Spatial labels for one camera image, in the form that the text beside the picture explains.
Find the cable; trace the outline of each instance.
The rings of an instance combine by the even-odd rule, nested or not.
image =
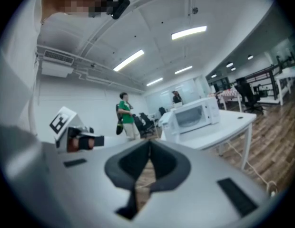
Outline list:
[[[233,149],[240,157],[242,157],[242,154],[240,153],[240,152],[238,152],[237,150],[236,150],[236,148],[234,148],[232,145],[231,145],[231,143],[230,143],[230,141],[227,141],[227,143],[228,143],[228,145],[229,145],[229,147],[231,148],[231,149]],[[257,172],[257,170],[249,163],[249,161],[247,161],[247,164],[253,169],[253,171],[256,173],[256,175],[266,184],[266,192],[267,193],[269,193],[269,189],[270,189],[270,184],[273,184],[273,185],[275,185],[275,188],[276,188],[276,192],[274,192],[274,191],[272,191],[271,193],[270,193],[270,195],[271,195],[271,197],[272,196],[274,196],[276,193],[277,193],[277,191],[278,191],[278,188],[277,188],[277,185],[276,185],[276,183],[273,181],[273,180],[271,180],[271,181],[269,181],[269,182],[267,182],[258,172]]]

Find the wooden floor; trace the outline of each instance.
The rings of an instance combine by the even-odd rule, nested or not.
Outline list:
[[[238,111],[238,106],[231,106]],[[253,122],[249,163],[267,181],[274,181],[278,190],[286,189],[295,175],[295,86],[292,93],[284,97],[284,105],[263,105],[264,115],[257,113]],[[243,151],[244,134],[241,134],[230,143],[240,153]],[[209,150],[217,155],[216,149]],[[239,168],[241,157],[225,145],[223,157],[233,166]],[[266,188],[263,181],[246,165],[245,173],[256,183]],[[141,209],[147,202],[149,187],[155,182],[153,165],[148,162],[137,181],[138,207]]]

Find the khaki pants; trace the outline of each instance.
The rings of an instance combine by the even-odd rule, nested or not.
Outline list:
[[[123,124],[123,129],[125,130],[127,137],[131,139],[140,139],[140,133],[135,123],[125,123]]]

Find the person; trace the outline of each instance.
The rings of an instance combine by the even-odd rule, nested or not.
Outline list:
[[[25,0],[20,5],[0,41],[0,74],[8,75],[11,82],[21,80],[26,90],[21,91],[21,87],[11,90],[10,81],[1,85],[0,112],[4,112],[3,107],[11,110],[8,115],[0,114],[0,124],[18,126],[37,135],[33,92],[39,67],[37,40],[41,25],[59,12],[92,17],[93,10],[95,16],[104,11],[107,1],[110,0]]]
[[[181,99],[181,97],[180,97],[178,91],[174,90],[172,93],[174,94],[174,96],[173,96],[173,102],[174,102],[175,104],[176,104],[176,103],[179,103],[179,102],[182,102],[182,99]]]
[[[118,113],[122,114],[123,129],[125,130],[127,137],[130,137],[131,139],[140,139],[140,133],[130,111],[132,107],[128,103],[128,94],[125,92],[121,93],[120,99]]]

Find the microwave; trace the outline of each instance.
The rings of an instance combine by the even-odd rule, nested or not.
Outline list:
[[[166,139],[219,122],[215,97],[203,98],[165,113],[159,120]]]

